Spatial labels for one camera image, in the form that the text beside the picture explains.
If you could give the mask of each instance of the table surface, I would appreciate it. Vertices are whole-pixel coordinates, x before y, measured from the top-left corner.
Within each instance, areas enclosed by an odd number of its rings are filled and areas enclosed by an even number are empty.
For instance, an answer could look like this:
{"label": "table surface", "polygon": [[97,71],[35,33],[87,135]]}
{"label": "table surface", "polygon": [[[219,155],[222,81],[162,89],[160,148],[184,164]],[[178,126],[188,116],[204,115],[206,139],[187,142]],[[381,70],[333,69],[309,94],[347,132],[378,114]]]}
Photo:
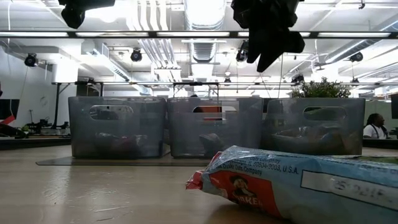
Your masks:
{"label": "table surface", "polygon": [[[398,151],[364,149],[368,155]],[[37,166],[70,146],[0,151],[0,223],[286,223],[185,190],[201,167]]]}

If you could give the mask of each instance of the person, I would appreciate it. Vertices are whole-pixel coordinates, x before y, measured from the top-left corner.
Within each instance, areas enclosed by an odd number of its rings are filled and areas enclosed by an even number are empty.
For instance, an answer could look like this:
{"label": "person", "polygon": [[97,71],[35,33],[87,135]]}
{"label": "person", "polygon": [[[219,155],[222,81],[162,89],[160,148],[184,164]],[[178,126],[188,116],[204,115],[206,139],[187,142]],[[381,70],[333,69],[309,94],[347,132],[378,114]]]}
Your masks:
{"label": "person", "polygon": [[256,194],[254,192],[248,190],[248,181],[245,178],[236,175],[230,177],[229,181],[231,181],[231,183],[235,187],[235,190],[233,192],[233,195],[235,197],[239,196],[256,197]]}
{"label": "person", "polygon": [[363,129],[363,138],[387,139],[388,132],[384,127],[384,118],[378,114],[370,114],[366,126]]}

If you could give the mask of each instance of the red label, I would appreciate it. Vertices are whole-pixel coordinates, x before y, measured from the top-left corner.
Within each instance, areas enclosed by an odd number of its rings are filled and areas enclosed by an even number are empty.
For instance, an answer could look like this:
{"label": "red label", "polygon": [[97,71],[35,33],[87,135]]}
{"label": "red label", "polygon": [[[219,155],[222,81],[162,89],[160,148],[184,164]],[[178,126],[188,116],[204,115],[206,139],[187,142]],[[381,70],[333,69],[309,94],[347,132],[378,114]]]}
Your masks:
{"label": "red label", "polygon": [[230,171],[210,174],[211,183],[220,189],[228,200],[249,205],[282,218],[275,203],[272,182]]}

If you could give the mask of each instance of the plastic storage container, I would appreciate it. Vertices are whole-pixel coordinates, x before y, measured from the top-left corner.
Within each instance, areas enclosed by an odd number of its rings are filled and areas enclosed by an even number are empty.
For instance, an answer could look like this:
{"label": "plastic storage container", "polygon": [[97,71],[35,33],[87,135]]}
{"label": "plastic storage container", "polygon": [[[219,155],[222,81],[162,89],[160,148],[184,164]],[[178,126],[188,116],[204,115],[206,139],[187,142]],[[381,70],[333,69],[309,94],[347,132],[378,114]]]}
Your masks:
{"label": "plastic storage container", "polygon": [[72,156],[163,156],[165,113],[166,101],[158,97],[70,97]]}
{"label": "plastic storage container", "polygon": [[210,158],[233,145],[260,145],[262,98],[171,98],[167,112],[174,157]]}
{"label": "plastic storage container", "polygon": [[272,100],[262,149],[312,155],[362,154],[365,99]]}

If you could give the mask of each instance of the green plant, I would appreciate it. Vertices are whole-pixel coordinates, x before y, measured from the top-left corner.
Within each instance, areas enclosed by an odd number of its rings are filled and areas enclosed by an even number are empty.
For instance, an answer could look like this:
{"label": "green plant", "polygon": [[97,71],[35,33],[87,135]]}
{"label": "green plant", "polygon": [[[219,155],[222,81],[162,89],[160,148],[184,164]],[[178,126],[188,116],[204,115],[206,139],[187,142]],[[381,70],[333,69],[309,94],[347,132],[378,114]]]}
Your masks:
{"label": "green plant", "polygon": [[304,83],[292,92],[293,98],[347,98],[351,93],[348,86],[339,85],[338,82],[328,82],[322,77],[320,83],[311,81]]}
{"label": "green plant", "polygon": [[21,131],[29,131],[28,125],[25,125],[21,128]]}

